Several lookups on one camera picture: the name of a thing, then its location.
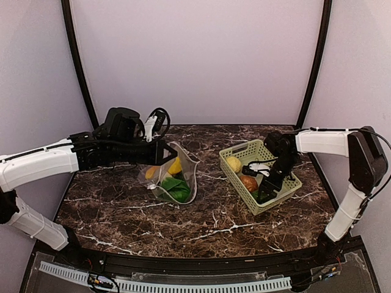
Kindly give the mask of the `yellow lemon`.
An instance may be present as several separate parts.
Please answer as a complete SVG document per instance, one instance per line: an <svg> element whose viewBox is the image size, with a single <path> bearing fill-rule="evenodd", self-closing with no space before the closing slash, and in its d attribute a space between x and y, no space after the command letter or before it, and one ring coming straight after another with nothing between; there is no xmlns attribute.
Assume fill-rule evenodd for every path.
<svg viewBox="0 0 391 293"><path fill-rule="evenodd" d="M168 173L170 175L176 175L178 173L182 172L181 162L180 158L176 157L173 164L169 167Z"/></svg>

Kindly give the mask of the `brown potato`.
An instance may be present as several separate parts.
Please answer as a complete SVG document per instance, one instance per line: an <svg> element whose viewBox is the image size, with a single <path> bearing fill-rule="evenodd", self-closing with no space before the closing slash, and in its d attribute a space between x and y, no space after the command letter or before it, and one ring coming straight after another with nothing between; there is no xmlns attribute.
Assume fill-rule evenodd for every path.
<svg viewBox="0 0 391 293"><path fill-rule="evenodd" d="M240 181L242 182L242 184L244 185L244 187L250 192L255 192L258 190L258 183L256 181L256 179L252 176L248 176L248 175L241 175L239 177Z"/></svg>

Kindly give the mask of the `clear zip top bag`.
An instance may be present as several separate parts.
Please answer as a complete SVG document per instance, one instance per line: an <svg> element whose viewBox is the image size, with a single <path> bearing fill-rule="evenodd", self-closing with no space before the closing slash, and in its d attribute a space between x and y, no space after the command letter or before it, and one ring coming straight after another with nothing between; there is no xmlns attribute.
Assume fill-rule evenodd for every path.
<svg viewBox="0 0 391 293"><path fill-rule="evenodd" d="M139 181L139 183L141 183L142 186L150 190L152 194L155 196L155 198L159 200L169 201L171 203L176 203L176 204L190 204L194 201L197 195L196 171L199 162L191 159L188 152L178 142L170 142L169 144L172 147L174 147L178 152L177 157L180 158L182 172L176 175L170 175L168 173L169 167L173 164L175 160L172 159L171 161L160 166L159 178L153 178L152 180L145 179L145 172L149 167L152 167L152 165L143 165L137 176L137 180ZM191 189L191 193L185 203L180 203L177 200L174 200L169 195L169 193L161 187L161 183L165 178L181 179L187 183L187 185Z"/></svg>

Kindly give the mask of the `orange yellow mango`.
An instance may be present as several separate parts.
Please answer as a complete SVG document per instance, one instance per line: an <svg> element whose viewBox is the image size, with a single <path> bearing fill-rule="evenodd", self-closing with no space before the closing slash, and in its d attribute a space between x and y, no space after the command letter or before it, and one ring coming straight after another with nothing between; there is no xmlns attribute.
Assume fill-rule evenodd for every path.
<svg viewBox="0 0 391 293"><path fill-rule="evenodd" d="M153 178L159 178L160 166L152 166L145 172L145 179L152 180Z"/></svg>

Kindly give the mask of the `green white bok choy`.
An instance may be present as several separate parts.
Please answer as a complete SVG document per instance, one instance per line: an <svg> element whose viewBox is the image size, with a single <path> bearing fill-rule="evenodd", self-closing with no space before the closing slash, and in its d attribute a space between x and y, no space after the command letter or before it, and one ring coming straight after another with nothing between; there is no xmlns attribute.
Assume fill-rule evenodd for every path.
<svg viewBox="0 0 391 293"><path fill-rule="evenodd" d="M190 196L191 189L187 183L181 179L165 178L161 187L169 193L169 195L180 203L185 203Z"/></svg>

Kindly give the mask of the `green pepper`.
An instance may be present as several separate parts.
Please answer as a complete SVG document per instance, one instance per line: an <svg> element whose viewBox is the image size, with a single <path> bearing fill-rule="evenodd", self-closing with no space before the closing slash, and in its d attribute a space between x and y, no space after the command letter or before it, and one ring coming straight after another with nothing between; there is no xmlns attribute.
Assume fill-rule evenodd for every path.
<svg viewBox="0 0 391 293"><path fill-rule="evenodd" d="M256 196L256 201L258 204L264 204L272 199L274 199L274 194L267 194L264 191L258 191L258 194Z"/></svg>

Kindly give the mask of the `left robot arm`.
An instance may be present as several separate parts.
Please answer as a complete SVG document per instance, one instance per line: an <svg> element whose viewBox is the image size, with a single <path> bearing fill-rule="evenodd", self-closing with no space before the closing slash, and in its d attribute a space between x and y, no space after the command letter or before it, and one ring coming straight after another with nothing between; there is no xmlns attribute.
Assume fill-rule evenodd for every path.
<svg viewBox="0 0 391 293"><path fill-rule="evenodd" d="M71 229L53 222L65 183L76 172L117 162L163 165L177 152L163 139L120 142L82 132L22 153L1 156L1 224L48 245L73 266L86 261Z"/></svg>

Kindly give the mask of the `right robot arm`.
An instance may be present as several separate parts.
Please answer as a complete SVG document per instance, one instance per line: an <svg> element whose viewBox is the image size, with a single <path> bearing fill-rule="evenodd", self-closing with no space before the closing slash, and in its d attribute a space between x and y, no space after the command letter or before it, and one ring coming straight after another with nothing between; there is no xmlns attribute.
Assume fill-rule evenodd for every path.
<svg viewBox="0 0 391 293"><path fill-rule="evenodd" d="M385 143L386 139L371 126L271 132L264 146L275 160L259 185L257 202L264 203L277 196L300 155L312 154L320 159L327 182L337 184L332 191L345 192L337 196L338 208L312 250L312 260L324 265L342 249L346 236L361 220L369 202L386 185L383 179L389 163L382 147Z"/></svg>

